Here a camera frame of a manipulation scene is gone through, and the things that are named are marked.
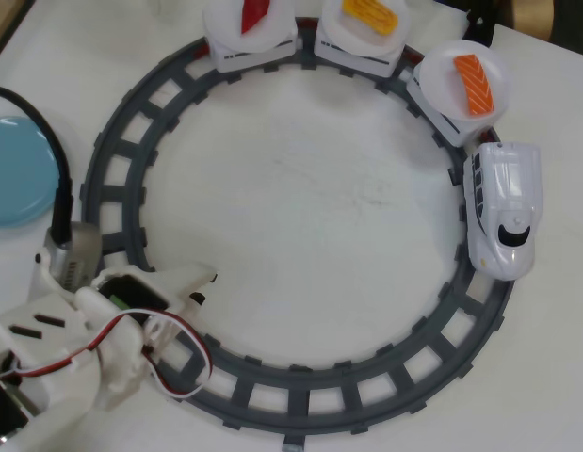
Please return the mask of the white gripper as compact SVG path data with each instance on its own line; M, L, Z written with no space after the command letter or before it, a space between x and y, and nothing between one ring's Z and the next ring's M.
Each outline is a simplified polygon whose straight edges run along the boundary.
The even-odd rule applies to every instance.
M170 315L198 311L206 301L200 291L216 277L201 263L155 273L104 270L76 292L76 308L103 336L94 349L102 367L100 408L111 409L138 390L150 372L148 359L159 360L182 331Z

